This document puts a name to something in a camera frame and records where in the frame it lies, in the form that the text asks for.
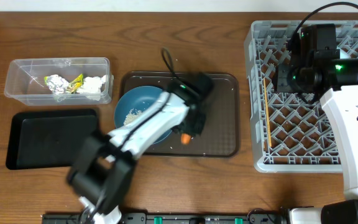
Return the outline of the orange carrot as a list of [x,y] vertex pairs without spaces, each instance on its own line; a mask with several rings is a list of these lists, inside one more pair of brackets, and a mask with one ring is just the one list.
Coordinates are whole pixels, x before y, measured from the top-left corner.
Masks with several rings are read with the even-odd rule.
[[182,133],[181,134],[181,143],[183,145],[188,145],[190,143],[190,141],[192,140],[192,136],[187,134],[187,133]]

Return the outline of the wooden chopstick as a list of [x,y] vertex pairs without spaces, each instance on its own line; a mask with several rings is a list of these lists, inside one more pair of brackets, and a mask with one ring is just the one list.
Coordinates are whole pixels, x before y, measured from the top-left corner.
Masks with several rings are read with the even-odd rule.
[[272,137],[271,137],[271,130],[270,130],[270,115],[269,115],[269,100],[267,94],[267,85],[266,79],[262,80],[263,87],[264,87],[264,103],[265,103],[265,117],[267,123],[267,137],[268,137],[268,146],[272,147]]

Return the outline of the dark blue plate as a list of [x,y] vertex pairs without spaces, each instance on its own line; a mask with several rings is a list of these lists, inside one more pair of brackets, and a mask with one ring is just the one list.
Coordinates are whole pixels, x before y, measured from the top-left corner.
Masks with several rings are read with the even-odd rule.
[[[137,131],[146,130],[154,143],[164,140],[172,131],[169,128],[155,128],[153,122],[162,112],[172,95],[155,86],[140,86],[125,93],[114,112],[115,130],[111,131],[110,142],[119,147],[129,142]],[[143,111],[133,122],[124,125],[126,115],[131,109]]]

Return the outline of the pile of white rice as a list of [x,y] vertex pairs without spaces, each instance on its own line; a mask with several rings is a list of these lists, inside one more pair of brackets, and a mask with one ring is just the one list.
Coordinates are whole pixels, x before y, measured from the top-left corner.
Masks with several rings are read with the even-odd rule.
[[135,109],[135,108],[131,109],[131,110],[129,111],[129,113],[126,115],[123,124],[124,124],[124,125],[127,125],[127,124],[133,122],[133,121],[136,120],[142,113],[143,113],[143,111],[141,111],[141,110],[137,110],[137,109]]

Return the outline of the yellow green snack wrapper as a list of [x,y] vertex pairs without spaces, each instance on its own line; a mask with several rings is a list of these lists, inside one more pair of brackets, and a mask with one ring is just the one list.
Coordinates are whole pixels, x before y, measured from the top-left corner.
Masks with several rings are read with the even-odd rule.
[[67,88],[67,93],[74,93],[79,87],[83,85],[83,74],[80,74],[78,77],[76,77],[73,81],[71,81]]

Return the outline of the aluminium foil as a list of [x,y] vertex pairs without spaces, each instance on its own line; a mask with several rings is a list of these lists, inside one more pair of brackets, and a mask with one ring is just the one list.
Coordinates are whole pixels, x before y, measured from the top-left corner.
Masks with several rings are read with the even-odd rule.
[[69,85],[66,79],[57,74],[44,77],[44,82],[54,95],[65,94]]

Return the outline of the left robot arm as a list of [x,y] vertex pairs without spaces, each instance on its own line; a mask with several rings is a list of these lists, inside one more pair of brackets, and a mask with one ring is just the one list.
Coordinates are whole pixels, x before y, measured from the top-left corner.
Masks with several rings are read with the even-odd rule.
[[169,50],[162,48],[161,56],[173,80],[157,101],[127,125],[106,135],[93,132],[74,160],[67,183],[84,205],[77,223],[118,223],[119,204],[143,153],[169,130],[180,134],[182,144],[202,133],[206,122],[204,101],[213,89],[212,79],[203,72],[180,78]]

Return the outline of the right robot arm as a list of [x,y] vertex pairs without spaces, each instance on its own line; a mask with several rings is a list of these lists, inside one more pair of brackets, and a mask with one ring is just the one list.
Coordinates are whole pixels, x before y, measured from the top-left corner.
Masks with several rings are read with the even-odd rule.
[[358,59],[341,58],[334,24],[299,23],[288,41],[290,64],[277,66],[277,93],[314,95],[327,116],[342,166],[344,201],[291,208],[281,223],[358,223]]

